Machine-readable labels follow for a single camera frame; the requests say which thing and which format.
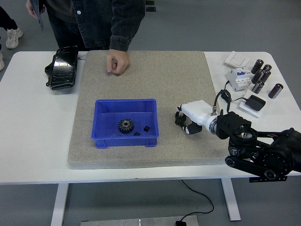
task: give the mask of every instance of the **hand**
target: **hand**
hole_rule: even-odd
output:
[[[34,18],[38,19],[36,13],[33,10],[32,4],[30,3],[30,0],[27,0],[27,2],[26,2],[26,8],[27,8],[27,10],[28,10],[28,12],[29,12],[29,14],[31,16],[33,16]],[[41,14],[44,13],[44,12],[45,12],[45,6],[43,6],[43,8],[42,8]]]
[[[116,74],[122,74],[131,64],[127,52],[110,49],[107,53],[107,70]]]

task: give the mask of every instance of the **power cord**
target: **power cord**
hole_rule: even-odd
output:
[[[185,217],[187,217],[187,216],[190,216],[190,215],[193,215],[193,214],[197,214],[197,213],[208,214],[208,213],[211,213],[211,212],[214,210],[214,205],[213,205],[212,201],[209,199],[209,197],[208,197],[207,195],[205,195],[205,194],[203,194],[203,193],[201,193],[201,192],[198,192],[198,191],[193,190],[193,189],[190,188],[183,180],[181,180],[181,181],[182,181],[183,184],[185,184],[185,186],[188,187],[191,191],[193,191],[193,192],[195,192],[195,193],[198,193],[198,194],[200,194],[200,195],[206,197],[206,198],[210,201],[210,203],[211,203],[211,205],[212,205],[212,210],[210,210],[210,211],[208,211],[208,212],[200,212],[200,211],[196,211],[196,212],[192,212],[192,213],[186,214],[184,217],[182,217],[182,219],[180,219],[179,221],[176,221],[176,223],[175,223],[176,226],[185,226],[185,225],[186,225],[186,222],[183,222],[183,219],[184,219]]]
[[[227,102],[227,113],[229,113],[229,109],[230,109],[230,104],[231,104],[231,102],[237,101],[237,100],[239,100],[239,99],[247,100],[247,99],[244,98],[244,97],[237,98],[236,100],[232,100],[232,99],[231,99],[231,94],[230,94],[230,92],[226,90],[226,86],[227,86],[227,84],[228,84],[229,82],[230,82],[229,80],[226,82],[224,89],[222,89],[222,90],[216,95],[215,101],[214,101],[214,106],[216,106],[216,104],[217,104],[217,99],[218,99],[219,96],[221,96],[221,98],[223,98],[223,99]]]

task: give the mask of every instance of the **denim jacket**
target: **denim jacket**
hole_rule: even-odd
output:
[[[44,0],[30,0],[38,16]],[[110,48],[127,51],[145,15],[145,0],[72,0],[79,31],[86,48],[100,47],[111,39]]]

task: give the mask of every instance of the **metal gear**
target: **metal gear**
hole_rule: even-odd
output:
[[[118,123],[118,129],[123,134],[129,134],[134,129],[134,122],[131,119],[122,119]]]

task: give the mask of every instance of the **capacitor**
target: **capacitor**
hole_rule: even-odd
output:
[[[256,84],[254,85],[254,87],[253,87],[253,89],[252,89],[252,92],[258,94],[258,93],[260,92],[260,90],[262,89],[263,86],[264,86],[264,82],[258,80],[258,81],[256,82]]]
[[[263,70],[263,76],[260,80],[266,82],[270,75],[271,75],[271,71]]]
[[[272,69],[271,65],[264,65],[263,70],[268,70],[270,71]]]
[[[258,80],[261,80],[261,78],[263,77],[264,75],[264,70],[262,69],[259,69],[256,74],[254,75],[254,77],[252,78],[251,82],[253,84],[255,84]]]
[[[275,99],[278,94],[281,92],[281,90],[283,90],[283,85],[281,85],[280,83],[277,83],[274,88],[271,90],[271,92],[269,93],[269,98]]]
[[[256,60],[254,66],[251,70],[251,73],[255,74],[259,69],[261,69],[262,65],[263,65],[263,60],[260,60],[260,59]]]

